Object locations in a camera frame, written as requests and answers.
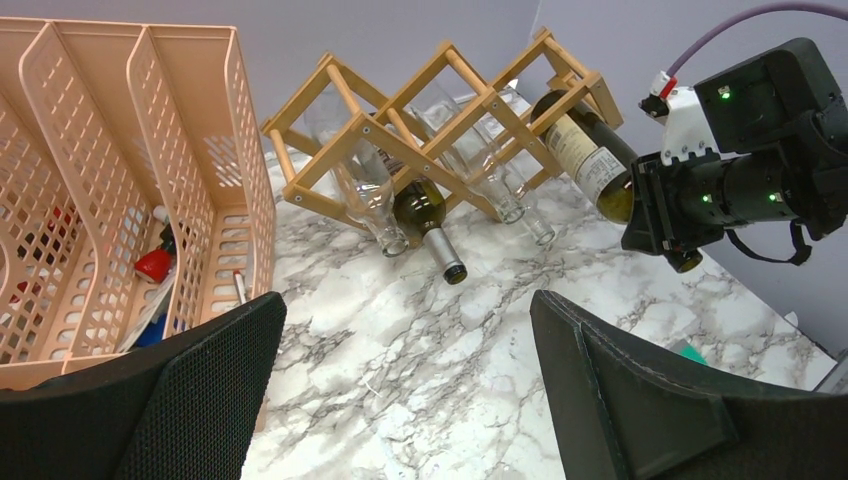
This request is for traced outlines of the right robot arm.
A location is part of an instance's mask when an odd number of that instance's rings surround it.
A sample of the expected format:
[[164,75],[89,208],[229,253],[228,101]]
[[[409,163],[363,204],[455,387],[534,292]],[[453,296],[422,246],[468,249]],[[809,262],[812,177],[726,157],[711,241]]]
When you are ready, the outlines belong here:
[[660,79],[642,109],[663,144],[631,167],[624,249],[677,270],[738,230],[785,222],[794,254],[847,217],[847,106],[816,44],[789,40],[692,87]]

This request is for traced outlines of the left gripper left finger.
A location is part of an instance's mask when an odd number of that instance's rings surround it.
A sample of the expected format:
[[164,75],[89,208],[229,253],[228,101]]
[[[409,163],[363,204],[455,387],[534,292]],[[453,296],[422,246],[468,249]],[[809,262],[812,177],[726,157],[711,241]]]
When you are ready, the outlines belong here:
[[280,345],[265,293],[200,326],[1,393],[5,479],[237,479]]

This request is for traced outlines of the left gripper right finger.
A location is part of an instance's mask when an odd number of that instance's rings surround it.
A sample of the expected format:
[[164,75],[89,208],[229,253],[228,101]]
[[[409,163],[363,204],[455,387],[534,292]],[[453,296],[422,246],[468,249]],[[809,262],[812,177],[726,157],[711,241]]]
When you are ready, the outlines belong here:
[[570,479],[843,479],[847,398],[736,376],[563,296],[530,316]]

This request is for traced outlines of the tall clear glass bottle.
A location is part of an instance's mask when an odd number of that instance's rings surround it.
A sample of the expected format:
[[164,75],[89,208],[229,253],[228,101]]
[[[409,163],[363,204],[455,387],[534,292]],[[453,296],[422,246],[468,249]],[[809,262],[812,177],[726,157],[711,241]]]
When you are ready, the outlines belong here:
[[[436,80],[411,101],[407,110],[422,124],[430,138],[461,112],[460,105]],[[440,160],[471,192],[485,198],[504,224],[516,223],[523,216],[523,209],[502,182],[503,167],[497,164],[493,147],[475,125],[466,129],[440,155]]]

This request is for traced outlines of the dark wine bottle with label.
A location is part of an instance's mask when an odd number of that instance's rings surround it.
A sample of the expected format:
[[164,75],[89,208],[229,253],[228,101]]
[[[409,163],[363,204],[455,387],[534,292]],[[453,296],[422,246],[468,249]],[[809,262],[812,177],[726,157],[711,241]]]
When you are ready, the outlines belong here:
[[436,184],[425,176],[414,178],[395,195],[394,216],[400,227],[420,240],[449,285],[467,278],[467,268],[443,229],[446,200]]

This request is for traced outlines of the small clear glass bottle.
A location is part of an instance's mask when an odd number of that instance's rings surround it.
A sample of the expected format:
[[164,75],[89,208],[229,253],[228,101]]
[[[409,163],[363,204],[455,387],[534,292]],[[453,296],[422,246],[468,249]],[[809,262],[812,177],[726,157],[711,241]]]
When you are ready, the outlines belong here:
[[[352,117],[335,86],[325,87],[303,114],[309,134],[325,146]],[[361,223],[388,258],[403,254],[409,242],[392,212],[394,187],[377,148],[359,139],[332,168],[336,191],[349,218]]]

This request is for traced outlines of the slim clear glass bottle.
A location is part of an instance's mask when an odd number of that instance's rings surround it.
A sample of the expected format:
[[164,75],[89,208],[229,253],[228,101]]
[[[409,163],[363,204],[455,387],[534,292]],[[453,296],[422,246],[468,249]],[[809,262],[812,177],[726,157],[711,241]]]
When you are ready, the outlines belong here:
[[[515,81],[508,83],[499,91],[499,96],[502,99],[502,102],[513,112],[521,112],[520,107],[526,108],[528,103],[514,89],[514,84]],[[481,120],[477,122],[475,129],[482,135],[484,140],[489,142],[495,152],[501,150],[500,146],[495,145],[495,138],[498,134],[504,133],[505,128],[492,114],[486,113]],[[520,224],[533,237],[537,246],[542,247],[548,245],[555,239],[556,232],[538,209],[537,195],[529,186],[528,180],[521,171],[515,167],[513,162],[506,164],[503,167],[503,170],[504,173],[501,175],[502,182],[518,200],[523,209],[523,216],[520,219]]]

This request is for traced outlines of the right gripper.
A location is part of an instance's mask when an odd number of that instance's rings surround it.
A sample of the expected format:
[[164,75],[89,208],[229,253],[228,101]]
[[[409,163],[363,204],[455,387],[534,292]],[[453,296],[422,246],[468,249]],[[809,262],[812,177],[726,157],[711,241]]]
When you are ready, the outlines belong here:
[[720,160],[708,150],[702,157],[674,160],[665,165],[662,151],[639,157],[631,165],[633,211],[621,238],[628,251],[646,255],[689,252],[717,242],[724,228],[701,222],[683,212],[679,194],[688,187],[698,188],[692,178],[696,167]]

